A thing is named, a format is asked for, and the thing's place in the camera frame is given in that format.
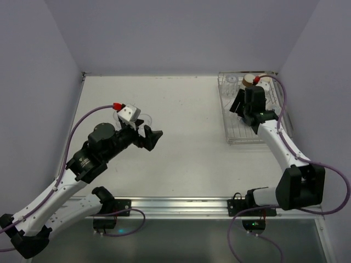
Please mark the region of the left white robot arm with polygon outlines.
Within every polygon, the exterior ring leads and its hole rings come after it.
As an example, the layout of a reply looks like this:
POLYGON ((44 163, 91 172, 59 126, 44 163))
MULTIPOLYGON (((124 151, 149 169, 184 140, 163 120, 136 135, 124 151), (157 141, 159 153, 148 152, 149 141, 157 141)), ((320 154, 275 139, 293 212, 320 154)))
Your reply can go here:
POLYGON ((131 144, 152 151, 163 135, 144 126, 144 136, 124 124, 115 130, 110 123, 100 123, 88 135, 87 141, 67 162, 61 178, 56 179, 34 201, 15 214, 1 216, 1 228, 13 248, 25 258, 38 255, 56 233, 94 214, 113 212, 115 199, 103 186, 78 202, 63 207, 76 192, 85 188, 107 170, 108 162, 131 144))

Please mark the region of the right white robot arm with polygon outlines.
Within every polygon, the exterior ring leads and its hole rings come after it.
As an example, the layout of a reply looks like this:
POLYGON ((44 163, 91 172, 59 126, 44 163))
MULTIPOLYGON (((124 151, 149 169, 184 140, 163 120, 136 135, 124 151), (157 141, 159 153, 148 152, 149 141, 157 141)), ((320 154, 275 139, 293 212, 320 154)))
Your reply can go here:
POLYGON ((283 210, 300 209, 322 202, 325 168, 310 164, 288 138, 273 110, 267 110, 265 91, 260 86, 239 89, 230 112, 244 119, 273 153, 282 176, 275 187, 248 190, 249 205, 274 205, 283 210))

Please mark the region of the clear faceted glass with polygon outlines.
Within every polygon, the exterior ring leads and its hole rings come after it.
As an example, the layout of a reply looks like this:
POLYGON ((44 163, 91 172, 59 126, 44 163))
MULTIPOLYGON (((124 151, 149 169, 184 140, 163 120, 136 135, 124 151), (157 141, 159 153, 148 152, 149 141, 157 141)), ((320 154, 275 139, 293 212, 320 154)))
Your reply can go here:
POLYGON ((144 125, 148 125, 148 126, 152 125, 152 117, 149 114, 142 113, 139 115, 138 119, 143 121, 140 127, 144 125))

